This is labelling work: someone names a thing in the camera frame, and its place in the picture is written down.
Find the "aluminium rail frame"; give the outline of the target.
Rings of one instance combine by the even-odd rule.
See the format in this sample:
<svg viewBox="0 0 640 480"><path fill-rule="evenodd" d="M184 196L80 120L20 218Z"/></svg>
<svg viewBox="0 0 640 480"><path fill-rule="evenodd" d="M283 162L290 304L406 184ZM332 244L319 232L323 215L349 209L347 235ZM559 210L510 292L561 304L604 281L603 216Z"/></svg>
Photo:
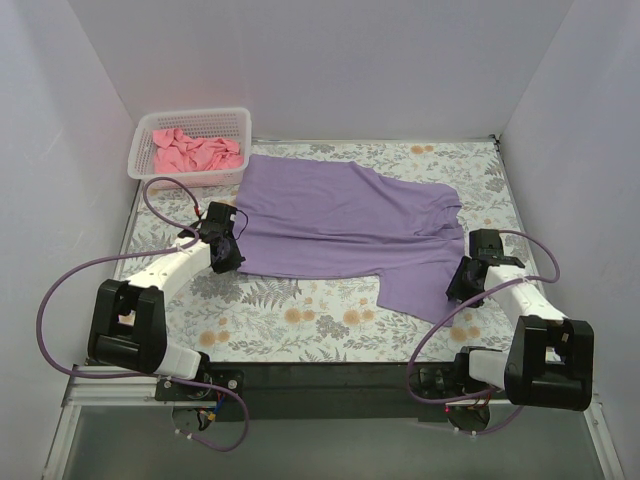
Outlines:
<svg viewBox="0 0 640 480"><path fill-rule="evenodd" d="M125 369L112 366L74 366L63 395L63 407L167 406L155 399L157 380L148 376L124 377Z"/></svg>

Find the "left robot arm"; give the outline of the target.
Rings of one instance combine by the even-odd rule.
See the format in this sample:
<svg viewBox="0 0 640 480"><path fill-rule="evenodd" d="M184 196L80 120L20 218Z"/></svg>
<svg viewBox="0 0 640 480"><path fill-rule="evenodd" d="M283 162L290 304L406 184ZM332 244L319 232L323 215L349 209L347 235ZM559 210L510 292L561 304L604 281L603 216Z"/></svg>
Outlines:
<svg viewBox="0 0 640 480"><path fill-rule="evenodd" d="M166 306L186 283L210 268L237 270L245 261L234 233L234 206L212 202L203 219L183 230L168 254L123 281L107 280L97 292L88 340L91 360L150 375L178 378L193 400L213 386L208 358L169 339Z"/></svg>

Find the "purple t shirt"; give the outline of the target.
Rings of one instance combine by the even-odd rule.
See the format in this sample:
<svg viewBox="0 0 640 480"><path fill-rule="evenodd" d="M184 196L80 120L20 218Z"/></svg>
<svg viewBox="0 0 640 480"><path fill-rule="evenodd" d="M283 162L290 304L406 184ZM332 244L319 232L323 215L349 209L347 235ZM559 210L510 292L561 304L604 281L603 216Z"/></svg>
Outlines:
<svg viewBox="0 0 640 480"><path fill-rule="evenodd" d="M375 275L377 304L431 323L465 253L457 192L383 176L355 162L254 155L236 197L235 230L257 276L333 280Z"/></svg>

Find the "white plastic basket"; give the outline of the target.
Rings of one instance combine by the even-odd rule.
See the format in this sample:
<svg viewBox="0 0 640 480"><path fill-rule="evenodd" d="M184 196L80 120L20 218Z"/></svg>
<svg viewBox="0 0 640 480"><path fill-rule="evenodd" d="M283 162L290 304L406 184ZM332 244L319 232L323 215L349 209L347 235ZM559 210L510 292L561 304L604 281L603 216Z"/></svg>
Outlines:
<svg viewBox="0 0 640 480"><path fill-rule="evenodd" d="M155 172L157 145L155 130L178 128L195 138L222 137L239 144L243 163L238 168L170 174L188 187L237 185L249 164L252 141L252 119L244 107L178 110L145 115L139 121L128 157L128 175L143 183L159 176Z"/></svg>

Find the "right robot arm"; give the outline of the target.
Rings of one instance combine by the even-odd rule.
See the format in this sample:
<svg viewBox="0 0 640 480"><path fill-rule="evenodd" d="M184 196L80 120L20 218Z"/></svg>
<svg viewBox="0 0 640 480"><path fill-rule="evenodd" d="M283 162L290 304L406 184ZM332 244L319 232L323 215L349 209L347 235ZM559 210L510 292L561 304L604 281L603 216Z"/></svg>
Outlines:
<svg viewBox="0 0 640 480"><path fill-rule="evenodd" d="M514 333L505 351L462 348L454 360L453 387L469 398L494 387L514 405L584 411L592 400L594 331L554 307L536 282L520 259L504 253L499 230L469 233L469 254L446 295L465 308L493 299Z"/></svg>

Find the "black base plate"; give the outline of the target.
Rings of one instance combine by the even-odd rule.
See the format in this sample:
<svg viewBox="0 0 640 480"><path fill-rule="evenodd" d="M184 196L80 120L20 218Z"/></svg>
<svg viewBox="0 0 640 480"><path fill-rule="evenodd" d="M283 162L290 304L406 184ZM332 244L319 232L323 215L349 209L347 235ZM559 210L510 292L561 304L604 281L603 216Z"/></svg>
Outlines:
<svg viewBox="0 0 640 480"><path fill-rule="evenodd" d="M442 405L409 396L445 399L478 392L452 362L418 363L211 363L204 382L236 392L252 420L414 418L445 419Z"/></svg>

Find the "pink t shirt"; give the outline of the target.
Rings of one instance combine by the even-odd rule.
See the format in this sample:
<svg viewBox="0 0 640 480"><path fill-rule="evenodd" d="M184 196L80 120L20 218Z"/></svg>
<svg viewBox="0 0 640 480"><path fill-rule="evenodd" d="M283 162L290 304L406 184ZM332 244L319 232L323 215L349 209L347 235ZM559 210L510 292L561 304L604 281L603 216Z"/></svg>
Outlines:
<svg viewBox="0 0 640 480"><path fill-rule="evenodd" d="M154 171L156 174L182 174L239 168L244 163L240 145L234 140L192 138L181 129L152 132L156 146Z"/></svg>

